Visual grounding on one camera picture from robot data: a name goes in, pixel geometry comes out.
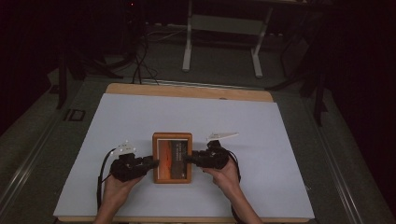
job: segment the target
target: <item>dark floor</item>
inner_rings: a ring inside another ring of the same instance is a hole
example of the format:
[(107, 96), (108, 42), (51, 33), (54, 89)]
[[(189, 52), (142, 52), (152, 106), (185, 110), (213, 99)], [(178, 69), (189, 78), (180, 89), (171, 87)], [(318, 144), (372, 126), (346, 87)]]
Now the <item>dark floor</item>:
[[(191, 70), (181, 71), (184, 28), (161, 27), (180, 32), (166, 37), (149, 35), (147, 55), (142, 64), (144, 84), (207, 85), (226, 88), (264, 90), (286, 80), (279, 60), (285, 44), (281, 36), (268, 35), (260, 53), (264, 78), (254, 77), (248, 44), (211, 41), (210, 35), (195, 33)], [(292, 46), (285, 55), (287, 73), (301, 60), (306, 45)], [(139, 50), (140, 57), (144, 51)], [(2, 207), (0, 223), (52, 223), (53, 210), (64, 181), (74, 163), (92, 117), (106, 86), (112, 82), (131, 82), (135, 64), (115, 70), (124, 79), (91, 74), (84, 81), (69, 78), (69, 98), (56, 110), (57, 95), (45, 93), (0, 139), (0, 190), (6, 191), (13, 176), (29, 153), (37, 151), (36, 162), (25, 172), (23, 188)], [(49, 74), (57, 83), (57, 70)], [(302, 98), (301, 83), (273, 91), (281, 111), (296, 160), (299, 164), (317, 220), (309, 223), (396, 223), (370, 175), (359, 149), (335, 103), (325, 92), (323, 126), (313, 117), (314, 96)], [(63, 120), (67, 109), (85, 110), (83, 121)]]

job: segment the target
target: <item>white paper sheet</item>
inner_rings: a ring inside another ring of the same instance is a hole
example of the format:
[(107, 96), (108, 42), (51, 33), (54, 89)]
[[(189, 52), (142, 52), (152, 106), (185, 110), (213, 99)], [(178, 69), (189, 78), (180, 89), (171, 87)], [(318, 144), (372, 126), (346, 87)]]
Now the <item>white paper sheet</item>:
[[(122, 94), (104, 94), (54, 215), (95, 216), (96, 181), (107, 152), (129, 140), (137, 157), (151, 155), (156, 132), (192, 133), (193, 150), (206, 149), (211, 133), (238, 132), (220, 142), (238, 158), (241, 186), (258, 215), (314, 217), (276, 103)], [(154, 184), (152, 178), (150, 171), (133, 188), (118, 216), (232, 216), (211, 176), (195, 165), (190, 184)]]

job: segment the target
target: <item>wooden table edge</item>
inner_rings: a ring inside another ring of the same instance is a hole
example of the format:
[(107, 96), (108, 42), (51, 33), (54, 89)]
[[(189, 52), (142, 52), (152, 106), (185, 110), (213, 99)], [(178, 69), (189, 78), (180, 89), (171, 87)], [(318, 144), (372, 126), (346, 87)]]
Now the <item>wooden table edge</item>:
[(247, 91), (247, 90), (234, 90), (234, 89), (208, 88), (208, 87), (135, 85), (135, 84), (124, 84), (124, 83), (109, 84), (107, 86), (106, 93), (259, 101), (259, 102), (274, 101), (271, 93), (268, 91)]
[[(63, 217), (62, 222), (93, 222), (95, 217)], [(263, 223), (305, 223), (309, 218), (304, 217), (262, 217)], [(114, 217), (113, 222), (148, 222), (148, 223), (235, 223), (233, 217)]]

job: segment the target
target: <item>black cord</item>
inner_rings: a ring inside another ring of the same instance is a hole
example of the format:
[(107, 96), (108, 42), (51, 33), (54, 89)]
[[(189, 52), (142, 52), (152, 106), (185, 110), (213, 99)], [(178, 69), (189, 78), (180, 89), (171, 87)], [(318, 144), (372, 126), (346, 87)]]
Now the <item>black cord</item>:
[(98, 186), (96, 190), (96, 201), (97, 201), (97, 209), (99, 210), (100, 205), (102, 205), (102, 183), (111, 175), (109, 174), (104, 180), (103, 179), (103, 171), (105, 170), (106, 162), (108, 157), (110, 156), (111, 152), (116, 150), (115, 148), (111, 149), (109, 152), (107, 152), (105, 159), (103, 160), (102, 163), (102, 168), (100, 169), (100, 174), (98, 176)]
[(319, 219), (314, 218), (314, 220), (315, 220), (315, 222), (316, 222), (317, 224), (320, 224)]
[(134, 54), (128, 53), (124, 57), (124, 59), (122, 59), (121, 61), (115, 62), (115, 63), (100, 63), (100, 62), (97, 62), (97, 61), (95, 61), (95, 62), (100, 64), (100, 65), (102, 65), (103, 67), (105, 67), (107, 69), (112, 70), (112, 69), (120, 68), (120, 67), (123, 67), (123, 66), (126, 66), (126, 65), (129, 66), (129, 64), (134, 61), (134, 57), (135, 57)]
[(238, 159), (236, 158), (235, 154), (233, 154), (233, 152), (231, 152), (230, 150), (227, 150), (228, 155), (231, 157), (231, 159), (233, 160), (233, 163), (236, 166), (236, 172), (238, 173), (238, 179), (239, 182), (241, 182), (241, 172), (239, 171), (239, 164), (238, 164)]
[(142, 78), (153, 79), (157, 83), (157, 85), (160, 85), (160, 83), (157, 81), (157, 78), (156, 78), (158, 76), (158, 71), (155, 70), (154, 68), (148, 67), (145, 62), (142, 62), (141, 65), (143, 65), (143, 67), (146, 68), (146, 71), (148, 72), (148, 75), (149, 75), (149, 77), (142, 77)]
[(145, 49), (145, 53), (143, 54), (143, 57), (142, 57), (142, 59), (140, 60), (140, 62), (139, 62), (139, 59), (138, 59), (137, 54), (136, 54), (137, 67), (136, 67), (136, 69), (134, 70), (134, 75), (133, 75), (133, 77), (132, 77), (132, 84), (134, 84), (134, 79), (136, 78), (136, 74), (139, 75), (139, 83), (142, 84), (142, 77), (140, 76), (140, 65), (141, 65), (142, 62), (145, 60), (146, 55), (147, 55), (147, 53), (148, 53), (148, 51), (147, 51), (145, 45), (144, 45), (144, 44), (142, 44), (142, 45), (143, 45), (143, 47), (144, 47), (144, 49)]

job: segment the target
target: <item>table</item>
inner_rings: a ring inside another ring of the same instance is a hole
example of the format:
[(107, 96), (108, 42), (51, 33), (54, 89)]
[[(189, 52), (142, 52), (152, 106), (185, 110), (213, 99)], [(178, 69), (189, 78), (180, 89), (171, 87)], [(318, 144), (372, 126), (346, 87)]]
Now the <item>table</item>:
[[(152, 153), (155, 132), (190, 132), (205, 149), (211, 132), (239, 132), (221, 140), (238, 158), (241, 187), (263, 222), (314, 218), (276, 103), (266, 91), (111, 84), (66, 180), (54, 215), (93, 221), (96, 178), (106, 153), (129, 140), (136, 156)], [(111, 160), (107, 162), (108, 170)], [(135, 186), (118, 222), (233, 222), (230, 203), (211, 176), (192, 166), (190, 184), (159, 185), (152, 172)]]

